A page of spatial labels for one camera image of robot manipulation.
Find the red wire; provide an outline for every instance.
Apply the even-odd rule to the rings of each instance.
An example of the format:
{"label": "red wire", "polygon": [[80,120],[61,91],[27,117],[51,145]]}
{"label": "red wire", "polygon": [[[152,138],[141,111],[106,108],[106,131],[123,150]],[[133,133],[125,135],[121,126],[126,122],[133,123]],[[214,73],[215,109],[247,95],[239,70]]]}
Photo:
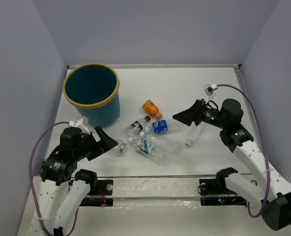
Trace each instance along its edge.
{"label": "red wire", "polygon": [[229,194],[227,195],[227,197],[224,200],[226,200],[230,196],[230,194],[231,194],[231,191],[229,191]]}
{"label": "red wire", "polygon": [[106,203],[106,200],[105,200],[105,197],[104,197],[104,193],[103,193],[103,189],[102,189],[102,186],[101,186],[101,185],[100,185],[100,189],[101,189],[101,193],[102,193],[103,201],[104,201],[104,203]]}
{"label": "red wire", "polygon": [[100,191],[100,189],[99,188],[97,188],[97,190],[98,190],[98,194],[100,195],[100,200],[101,200],[101,204],[103,203],[103,198],[102,198],[102,194],[101,194],[101,191]]}
{"label": "red wire", "polygon": [[235,202],[236,199],[237,199],[237,193],[235,194],[235,198],[232,200],[232,202]]}

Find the plastic bottle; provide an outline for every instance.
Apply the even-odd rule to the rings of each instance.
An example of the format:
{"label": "plastic bottle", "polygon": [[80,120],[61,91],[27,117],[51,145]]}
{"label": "plastic bottle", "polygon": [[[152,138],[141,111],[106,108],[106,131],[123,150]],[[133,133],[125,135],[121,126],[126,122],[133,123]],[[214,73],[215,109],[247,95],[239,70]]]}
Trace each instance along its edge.
{"label": "plastic bottle", "polygon": [[150,126],[145,128],[146,133],[176,133],[185,129],[185,125],[175,119],[163,119],[153,122]]}
{"label": "plastic bottle", "polygon": [[114,155],[116,157],[122,157],[126,152],[126,143],[121,139],[112,138],[118,142],[118,145],[111,150],[109,150],[109,154]]}
{"label": "plastic bottle", "polygon": [[207,127],[207,124],[204,122],[201,122],[199,125],[195,126],[190,129],[188,138],[185,142],[185,144],[190,147],[192,144],[196,143],[199,138],[202,136],[204,133],[205,129]]}
{"label": "plastic bottle", "polygon": [[145,156],[157,164],[164,164],[165,155],[162,150],[156,147],[156,145],[146,141],[145,139],[134,139],[132,137],[129,138],[128,142],[137,153]]}
{"label": "plastic bottle", "polygon": [[154,145],[158,145],[160,149],[163,151],[169,152],[169,153],[177,153],[179,152],[181,143],[174,140],[170,139],[168,137],[164,137],[162,135],[157,135],[157,134],[150,134],[150,133],[145,133],[145,132],[140,132],[139,135],[141,138],[153,143]]}
{"label": "plastic bottle", "polygon": [[152,117],[154,117],[156,120],[159,120],[162,118],[162,114],[160,113],[160,110],[157,106],[154,105],[154,103],[151,100],[148,100],[144,103],[142,108]]}
{"label": "plastic bottle", "polygon": [[141,119],[135,121],[132,125],[125,128],[125,133],[129,137],[136,136],[138,134],[138,132],[146,126],[146,123],[148,123],[149,120],[151,120],[151,118],[149,116],[146,116],[144,118],[141,118]]}

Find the blue bottle label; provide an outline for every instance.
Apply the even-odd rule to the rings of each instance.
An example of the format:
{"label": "blue bottle label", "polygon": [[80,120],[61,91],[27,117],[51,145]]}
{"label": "blue bottle label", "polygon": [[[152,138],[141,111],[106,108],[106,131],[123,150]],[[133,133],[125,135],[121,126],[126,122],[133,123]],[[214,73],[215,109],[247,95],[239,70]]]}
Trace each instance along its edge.
{"label": "blue bottle label", "polygon": [[131,126],[134,127],[135,129],[136,128],[142,129],[142,125],[138,121],[135,121]]}
{"label": "blue bottle label", "polygon": [[152,123],[153,131],[156,134],[166,133],[168,128],[165,120],[159,120]]}
{"label": "blue bottle label", "polygon": [[154,144],[144,140],[144,139],[141,139],[140,141],[140,151],[142,151],[143,153],[149,155],[152,148],[154,147]]}

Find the bottle label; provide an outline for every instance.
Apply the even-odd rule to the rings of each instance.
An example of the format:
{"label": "bottle label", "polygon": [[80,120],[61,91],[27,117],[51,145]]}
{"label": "bottle label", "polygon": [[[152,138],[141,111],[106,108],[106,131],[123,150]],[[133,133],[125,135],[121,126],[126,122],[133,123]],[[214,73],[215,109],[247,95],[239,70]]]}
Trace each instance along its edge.
{"label": "bottle label", "polygon": [[157,106],[154,105],[151,100],[146,101],[142,108],[152,117],[156,116],[159,113],[159,109],[157,108]]}
{"label": "bottle label", "polygon": [[154,144],[149,143],[148,141],[141,139],[140,141],[140,151],[142,151],[143,153],[149,155],[152,148],[154,148]]}
{"label": "bottle label", "polygon": [[142,125],[138,121],[135,121],[131,126],[134,127],[135,129],[136,128],[142,129]]}
{"label": "bottle label", "polygon": [[165,120],[159,120],[152,123],[153,131],[156,134],[166,133],[168,130],[167,123]]}

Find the teal bucket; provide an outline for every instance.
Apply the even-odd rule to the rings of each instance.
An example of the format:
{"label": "teal bucket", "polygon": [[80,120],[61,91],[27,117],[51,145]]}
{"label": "teal bucket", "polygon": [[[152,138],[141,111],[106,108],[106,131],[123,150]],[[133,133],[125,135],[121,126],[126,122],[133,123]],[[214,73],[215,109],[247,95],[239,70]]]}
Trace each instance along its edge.
{"label": "teal bucket", "polygon": [[68,102],[92,126],[105,128],[119,117],[119,78],[109,66],[89,63],[74,69],[63,82]]}

